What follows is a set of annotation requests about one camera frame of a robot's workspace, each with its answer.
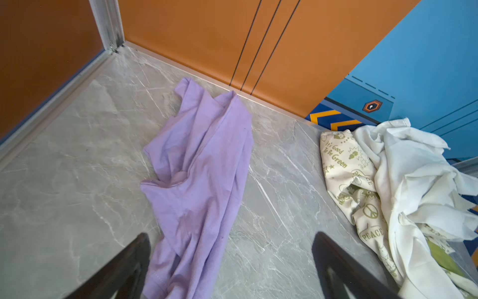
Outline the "purple cloth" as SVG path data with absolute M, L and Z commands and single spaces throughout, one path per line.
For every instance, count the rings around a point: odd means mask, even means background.
M 190 78 L 178 114 L 144 148 L 156 177 L 141 183 L 162 236 L 143 295 L 208 299 L 239 212 L 253 149 L 252 116 L 235 92 L 217 97 Z

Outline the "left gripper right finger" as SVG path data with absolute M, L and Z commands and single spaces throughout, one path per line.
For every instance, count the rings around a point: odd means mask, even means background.
M 377 280 L 324 232 L 317 232 L 312 255 L 326 299 L 397 299 L 399 296 Z

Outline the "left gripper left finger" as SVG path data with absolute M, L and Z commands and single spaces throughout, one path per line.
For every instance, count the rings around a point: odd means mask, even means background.
M 138 299 L 149 267 L 151 244 L 140 233 L 95 275 L 67 296 L 68 299 Z

